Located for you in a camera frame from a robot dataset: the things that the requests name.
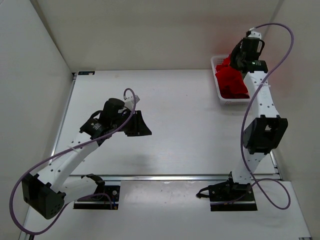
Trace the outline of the red t shirt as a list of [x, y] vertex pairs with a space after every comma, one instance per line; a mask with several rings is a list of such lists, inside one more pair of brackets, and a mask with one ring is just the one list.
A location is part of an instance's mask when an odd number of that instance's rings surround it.
[[240, 71], [230, 67], [230, 56], [215, 67], [218, 87], [224, 99], [249, 99]]

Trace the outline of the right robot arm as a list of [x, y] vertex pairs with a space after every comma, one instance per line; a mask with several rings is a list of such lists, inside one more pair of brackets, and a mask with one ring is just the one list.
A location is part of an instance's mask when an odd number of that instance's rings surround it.
[[267, 83], [267, 64], [259, 59], [264, 46], [261, 37], [246, 36], [230, 54], [230, 66], [244, 76], [243, 82], [250, 96], [245, 115], [252, 112], [253, 120], [248, 126], [241, 126], [239, 165], [229, 173], [226, 181], [206, 187], [208, 194], [201, 190], [196, 194], [199, 199], [208, 198], [210, 205], [217, 209], [255, 201], [252, 188], [259, 181], [254, 172], [261, 160], [278, 147], [288, 127], [288, 120], [280, 116], [274, 105]]

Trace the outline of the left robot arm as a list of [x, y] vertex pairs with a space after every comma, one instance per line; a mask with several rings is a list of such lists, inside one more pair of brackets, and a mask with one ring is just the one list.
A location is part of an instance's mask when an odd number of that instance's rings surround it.
[[104, 195], [105, 183], [97, 175], [83, 175], [80, 180], [66, 183], [73, 170], [116, 132], [128, 137], [150, 136], [140, 110], [135, 110], [138, 96], [120, 100], [109, 98], [102, 110], [94, 112], [80, 127], [68, 146], [69, 152], [56, 157], [35, 174], [22, 179], [24, 201], [45, 219], [55, 217], [66, 204], [85, 196], [99, 199]]

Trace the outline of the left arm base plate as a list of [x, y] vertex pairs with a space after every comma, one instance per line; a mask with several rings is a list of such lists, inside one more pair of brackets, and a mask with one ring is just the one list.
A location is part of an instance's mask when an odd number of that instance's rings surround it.
[[110, 210], [119, 209], [121, 182], [106, 181], [103, 194], [85, 197], [73, 203], [75, 210]]

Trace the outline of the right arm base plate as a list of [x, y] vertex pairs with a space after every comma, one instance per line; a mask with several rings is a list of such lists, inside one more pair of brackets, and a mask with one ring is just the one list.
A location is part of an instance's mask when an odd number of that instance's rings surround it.
[[226, 184], [208, 186], [211, 212], [257, 211], [253, 190], [230, 190]]

